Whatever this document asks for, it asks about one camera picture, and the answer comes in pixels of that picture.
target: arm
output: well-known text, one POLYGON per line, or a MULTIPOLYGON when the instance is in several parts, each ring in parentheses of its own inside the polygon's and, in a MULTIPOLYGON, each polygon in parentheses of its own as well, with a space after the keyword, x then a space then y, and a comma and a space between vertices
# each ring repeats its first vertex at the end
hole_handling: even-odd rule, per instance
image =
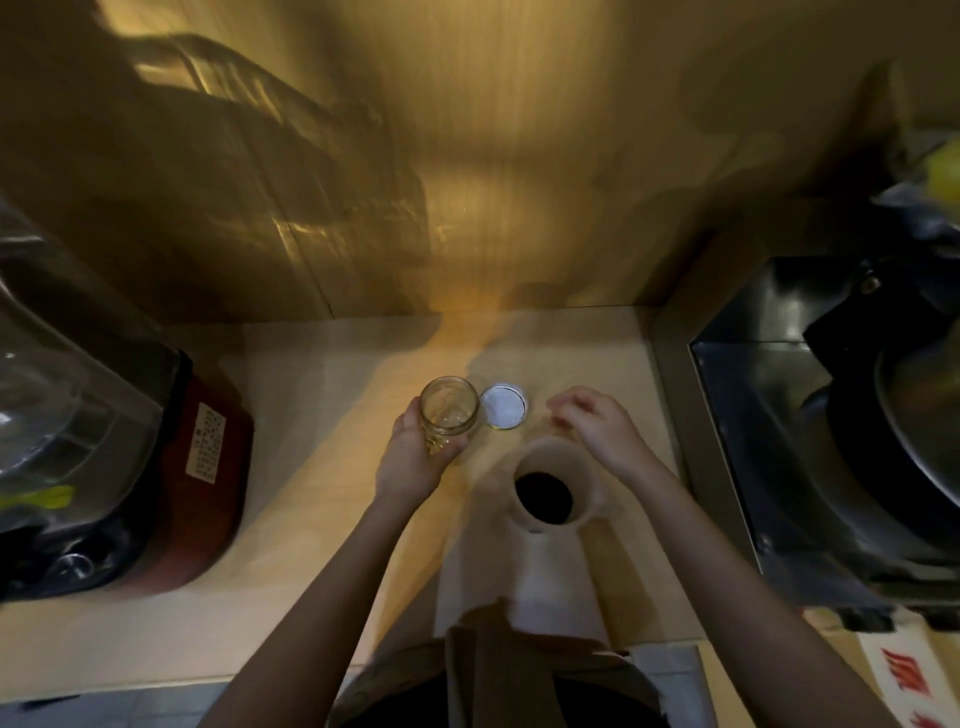
POLYGON ((737 553, 619 402, 574 387, 547 404, 640 501, 717 656, 764 725, 896 728, 859 676, 737 553))
POLYGON ((324 725, 400 534, 466 445, 456 438, 427 455, 419 400, 410 402, 394 423, 373 502, 201 728, 324 725))

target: glass jar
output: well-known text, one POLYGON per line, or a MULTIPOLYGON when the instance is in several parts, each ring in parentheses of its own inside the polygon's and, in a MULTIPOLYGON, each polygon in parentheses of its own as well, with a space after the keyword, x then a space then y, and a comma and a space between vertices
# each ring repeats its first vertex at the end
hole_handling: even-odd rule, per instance
POLYGON ((420 423, 431 452, 442 448, 451 437, 468 432, 480 412, 480 398, 466 379, 441 376, 420 393, 420 423))

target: jar lid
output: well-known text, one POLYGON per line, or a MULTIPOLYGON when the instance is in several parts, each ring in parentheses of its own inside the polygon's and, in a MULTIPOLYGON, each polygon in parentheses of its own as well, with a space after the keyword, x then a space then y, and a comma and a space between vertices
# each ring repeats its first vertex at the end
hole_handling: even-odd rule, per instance
POLYGON ((480 404, 493 429, 513 429, 527 416, 527 399, 513 384, 495 384, 480 396, 480 404))

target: clothing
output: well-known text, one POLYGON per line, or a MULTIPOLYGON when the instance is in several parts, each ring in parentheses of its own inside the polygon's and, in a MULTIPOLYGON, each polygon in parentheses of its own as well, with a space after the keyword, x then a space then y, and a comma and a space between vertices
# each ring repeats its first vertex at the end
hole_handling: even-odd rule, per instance
POLYGON ((657 690, 613 654, 545 650, 505 619, 450 629, 444 640, 374 662, 344 690, 330 728, 396 724, 558 728, 613 720, 667 728, 657 690))

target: wooden wall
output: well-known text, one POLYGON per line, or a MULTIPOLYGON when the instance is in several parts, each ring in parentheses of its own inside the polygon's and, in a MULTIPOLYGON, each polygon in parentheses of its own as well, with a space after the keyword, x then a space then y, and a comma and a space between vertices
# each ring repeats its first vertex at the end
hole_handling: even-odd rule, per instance
POLYGON ((869 134, 885 59, 960 122, 958 37, 954 0, 14 0, 0 190, 164 323, 656 303, 869 134))

